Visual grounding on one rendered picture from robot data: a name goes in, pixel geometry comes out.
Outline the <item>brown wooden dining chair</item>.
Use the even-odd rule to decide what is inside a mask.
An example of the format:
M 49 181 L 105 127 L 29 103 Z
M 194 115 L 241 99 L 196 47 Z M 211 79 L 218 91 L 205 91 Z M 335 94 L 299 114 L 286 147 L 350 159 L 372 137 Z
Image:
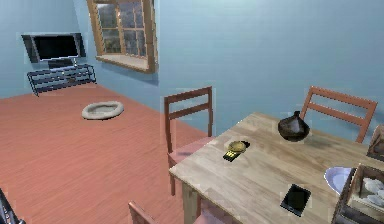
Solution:
M 168 95 L 163 98 L 164 134 L 167 147 L 166 160 L 168 169 L 195 153 L 214 138 L 212 94 L 212 87 L 208 86 Z M 203 97 L 206 101 L 177 111 L 171 110 L 172 104 L 198 97 Z M 206 111 L 208 114 L 205 132 L 189 127 L 181 122 L 181 118 L 203 111 Z
M 356 115 L 345 108 L 332 107 L 330 105 L 320 104 L 313 100 L 314 97 L 325 98 L 342 105 L 348 105 L 352 108 L 362 109 L 363 115 Z M 336 118 L 359 127 L 359 132 L 356 137 L 356 142 L 362 143 L 370 126 L 371 120 L 375 113 L 378 103 L 373 100 L 352 96 L 349 94 L 337 92 L 318 86 L 310 86 L 308 94 L 304 100 L 300 117 L 305 118 L 307 111 L 312 110 L 332 118 Z
M 133 224 L 159 224 L 149 214 L 147 214 L 137 203 L 128 203 Z M 201 203 L 201 213 L 193 224 L 239 224 L 228 213 L 219 207 L 203 200 Z

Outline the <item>beige round pet bed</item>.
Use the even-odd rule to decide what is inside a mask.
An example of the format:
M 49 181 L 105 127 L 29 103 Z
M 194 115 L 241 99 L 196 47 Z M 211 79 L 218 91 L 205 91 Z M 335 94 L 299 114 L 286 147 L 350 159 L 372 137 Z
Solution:
M 124 105 L 118 101 L 97 102 L 87 105 L 82 110 L 82 117 L 88 120 L 105 120 L 119 116 Z

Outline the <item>light wooden dining table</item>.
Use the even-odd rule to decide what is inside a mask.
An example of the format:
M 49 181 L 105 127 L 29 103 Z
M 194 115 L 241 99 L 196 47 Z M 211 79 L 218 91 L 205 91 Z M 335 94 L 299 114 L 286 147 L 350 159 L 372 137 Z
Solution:
M 201 196 L 241 224 L 330 224 L 338 195 L 324 179 L 334 166 L 365 164 L 384 170 L 366 156 L 367 147 L 312 130 L 300 142 L 284 140 L 278 120 L 252 113 L 170 169 L 182 182 L 184 224 L 195 220 Z M 250 146 L 234 161 L 223 158 L 233 141 Z M 301 217 L 280 206 L 292 184 L 311 192 Z

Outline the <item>dark brown round vase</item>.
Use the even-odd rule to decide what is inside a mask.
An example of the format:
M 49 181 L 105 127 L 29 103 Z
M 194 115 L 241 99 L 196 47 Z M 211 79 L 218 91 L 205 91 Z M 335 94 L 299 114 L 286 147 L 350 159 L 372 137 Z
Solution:
M 295 111 L 292 116 L 279 121 L 278 132 L 283 139 L 298 142 L 307 137 L 310 127 L 300 117 L 300 112 Z

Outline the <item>wooden framed window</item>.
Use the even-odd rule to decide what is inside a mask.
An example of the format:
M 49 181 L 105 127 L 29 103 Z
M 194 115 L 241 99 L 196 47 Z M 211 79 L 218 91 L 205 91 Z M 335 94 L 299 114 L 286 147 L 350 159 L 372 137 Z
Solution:
M 153 74 L 158 67 L 154 0 L 87 0 L 98 61 Z

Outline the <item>dark low television stand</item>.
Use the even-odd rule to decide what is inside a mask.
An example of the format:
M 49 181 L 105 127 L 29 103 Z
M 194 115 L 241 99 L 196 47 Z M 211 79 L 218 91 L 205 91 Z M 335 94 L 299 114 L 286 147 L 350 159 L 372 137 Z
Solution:
M 94 68 L 89 64 L 28 72 L 27 77 L 36 96 L 48 91 L 97 82 Z

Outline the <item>black flat television set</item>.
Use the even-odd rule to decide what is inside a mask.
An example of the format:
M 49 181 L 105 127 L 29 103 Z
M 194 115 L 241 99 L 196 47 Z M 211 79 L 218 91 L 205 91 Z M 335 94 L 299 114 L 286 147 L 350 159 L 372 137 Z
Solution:
M 23 34 L 22 40 L 31 63 L 86 56 L 83 38 L 80 33 Z

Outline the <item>pale blue bowl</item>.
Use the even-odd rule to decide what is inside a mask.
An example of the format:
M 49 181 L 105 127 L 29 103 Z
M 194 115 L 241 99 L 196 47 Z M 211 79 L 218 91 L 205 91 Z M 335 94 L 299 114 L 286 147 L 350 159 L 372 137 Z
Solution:
M 351 171 L 352 169 L 349 167 L 330 167 L 325 171 L 324 179 L 327 182 L 327 185 L 340 195 Z

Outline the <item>black metal object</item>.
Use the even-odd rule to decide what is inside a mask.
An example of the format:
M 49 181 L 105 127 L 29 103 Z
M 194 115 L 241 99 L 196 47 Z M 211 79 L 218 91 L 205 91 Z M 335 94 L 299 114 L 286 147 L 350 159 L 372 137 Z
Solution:
M 26 224 L 19 219 L 0 188 L 0 224 Z

